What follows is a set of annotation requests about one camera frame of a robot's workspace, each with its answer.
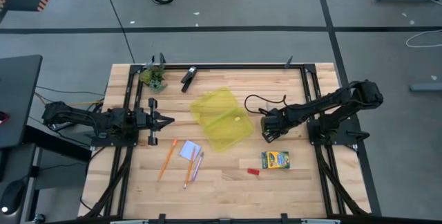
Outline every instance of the blue sticky note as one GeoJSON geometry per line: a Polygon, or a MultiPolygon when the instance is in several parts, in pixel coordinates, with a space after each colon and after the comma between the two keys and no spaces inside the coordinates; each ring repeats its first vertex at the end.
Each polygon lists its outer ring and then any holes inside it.
{"type": "Polygon", "coordinates": [[[195,162],[196,157],[198,156],[198,153],[201,150],[201,146],[199,146],[198,144],[191,142],[191,141],[186,141],[184,143],[184,146],[182,147],[181,151],[180,151],[180,156],[182,156],[183,158],[186,158],[187,160],[190,160],[192,158],[192,152],[193,152],[193,148],[195,147],[195,156],[193,157],[193,161],[195,162]]]}

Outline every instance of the black desk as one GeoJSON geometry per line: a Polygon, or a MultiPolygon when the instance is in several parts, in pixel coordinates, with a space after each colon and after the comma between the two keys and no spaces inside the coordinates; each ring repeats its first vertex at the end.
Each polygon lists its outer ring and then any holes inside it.
{"type": "Polygon", "coordinates": [[[24,221],[33,219],[38,199],[35,189],[39,166],[37,147],[82,162],[90,159],[91,151],[26,126],[41,61],[40,55],[0,59],[0,111],[10,116],[0,125],[0,178],[3,177],[0,196],[9,183],[21,178],[27,189],[14,214],[7,216],[0,212],[1,224],[20,223],[22,216],[24,221]]]}

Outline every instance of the crayola box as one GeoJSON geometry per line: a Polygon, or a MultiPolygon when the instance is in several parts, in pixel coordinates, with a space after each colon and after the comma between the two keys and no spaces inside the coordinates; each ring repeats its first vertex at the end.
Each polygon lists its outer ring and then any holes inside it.
{"type": "Polygon", "coordinates": [[[288,151],[266,151],[261,153],[263,169],[290,169],[288,151]]]}

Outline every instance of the yellow plastic container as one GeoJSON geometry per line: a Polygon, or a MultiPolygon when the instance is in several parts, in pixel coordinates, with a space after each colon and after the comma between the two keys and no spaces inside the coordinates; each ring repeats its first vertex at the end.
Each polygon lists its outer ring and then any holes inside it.
{"type": "Polygon", "coordinates": [[[191,104],[191,112],[216,151],[243,140],[253,133],[254,126],[228,88],[206,93],[191,104]]]}

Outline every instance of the white cable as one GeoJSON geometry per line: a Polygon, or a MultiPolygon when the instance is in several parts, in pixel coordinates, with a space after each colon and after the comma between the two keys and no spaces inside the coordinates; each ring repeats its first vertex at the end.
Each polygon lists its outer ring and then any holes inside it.
{"type": "MultiPolygon", "coordinates": [[[[430,1],[433,2],[433,3],[437,3],[437,4],[439,4],[439,5],[442,6],[442,3],[441,3],[441,2],[438,2],[438,1],[436,1],[436,0],[430,0],[430,1]]],[[[419,37],[419,36],[421,36],[421,35],[428,34],[428,33],[436,33],[436,32],[441,32],[441,31],[442,31],[442,30],[431,30],[431,31],[425,31],[425,32],[422,32],[422,33],[416,34],[416,35],[410,37],[410,38],[405,42],[405,45],[406,45],[408,48],[436,48],[436,47],[442,47],[442,44],[434,44],[434,45],[410,45],[410,44],[408,44],[411,40],[413,40],[414,38],[419,37]]]]}

